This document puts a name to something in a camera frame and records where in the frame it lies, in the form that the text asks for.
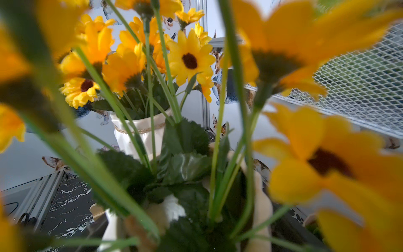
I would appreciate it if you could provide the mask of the sunflower pot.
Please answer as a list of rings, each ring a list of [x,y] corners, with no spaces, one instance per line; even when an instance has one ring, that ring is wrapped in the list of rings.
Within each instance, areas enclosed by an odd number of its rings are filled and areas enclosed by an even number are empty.
[[[53,238],[1,218],[1,250],[39,252],[70,246],[106,252],[268,252],[273,245],[315,251],[273,238],[271,225],[323,191],[361,219],[329,207],[316,211],[335,252],[403,249],[403,156],[382,137],[357,132],[343,117],[310,107],[291,110],[274,94],[326,90],[313,74],[341,54],[382,39],[402,7],[384,1],[341,1],[318,15],[314,1],[289,1],[262,18],[247,1],[220,1],[226,37],[223,71],[233,70],[243,132],[235,151],[214,144],[183,117],[166,124],[160,155],[142,163],[120,151],[110,112],[75,110],[60,92],[59,57],[78,44],[75,25],[88,1],[1,1],[1,150],[26,128],[91,185],[98,202],[122,220],[124,238]],[[284,139],[253,139],[264,114]]]
[[[114,1],[135,11],[114,41],[113,19],[82,13],[78,44],[59,57],[60,92],[75,110],[110,112],[120,151],[142,163],[160,155],[166,124],[182,119],[178,87],[189,83],[211,101],[214,62],[211,38],[202,30],[202,10],[181,1]]]

